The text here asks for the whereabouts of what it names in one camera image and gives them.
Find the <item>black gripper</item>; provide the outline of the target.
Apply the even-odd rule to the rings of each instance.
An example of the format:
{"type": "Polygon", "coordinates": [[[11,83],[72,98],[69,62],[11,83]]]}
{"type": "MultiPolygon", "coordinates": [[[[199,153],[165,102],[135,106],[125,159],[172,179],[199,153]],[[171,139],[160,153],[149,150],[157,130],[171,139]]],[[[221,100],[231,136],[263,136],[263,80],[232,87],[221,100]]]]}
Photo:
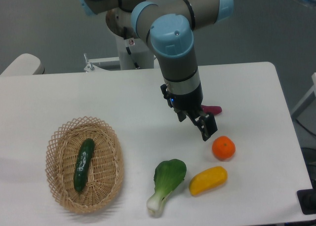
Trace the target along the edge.
{"type": "Polygon", "coordinates": [[[212,113],[205,113],[201,108],[203,99],[201,82],[197,88],[187,94],[174,94],[167,90],[167,85],[160,86],[164,99],[168,106],[178,110],[178,120],[186,119],[186,113],[190,114],[190,120],[199,129],[203,141],[207,141],[217,130],[215,117],[212,113]]]}

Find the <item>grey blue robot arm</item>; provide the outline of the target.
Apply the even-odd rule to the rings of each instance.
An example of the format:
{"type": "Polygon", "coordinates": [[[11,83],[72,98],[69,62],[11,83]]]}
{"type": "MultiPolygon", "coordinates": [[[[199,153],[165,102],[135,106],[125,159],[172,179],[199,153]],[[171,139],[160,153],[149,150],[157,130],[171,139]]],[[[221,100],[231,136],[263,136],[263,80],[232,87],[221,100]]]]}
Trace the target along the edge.
{"type": "Polygon", "coordinates": [[[194,49],[196,29],[229,17],[234,0],[177,0],[159,6],[147,0],[79,0],[87,14],[119,9],[126,37],[139,38],[156,56],[164,84],[161,91],[179,121],[189,118],[208,140],[216,131],[215,117],[202,108],[202,87],[194,49]]]}

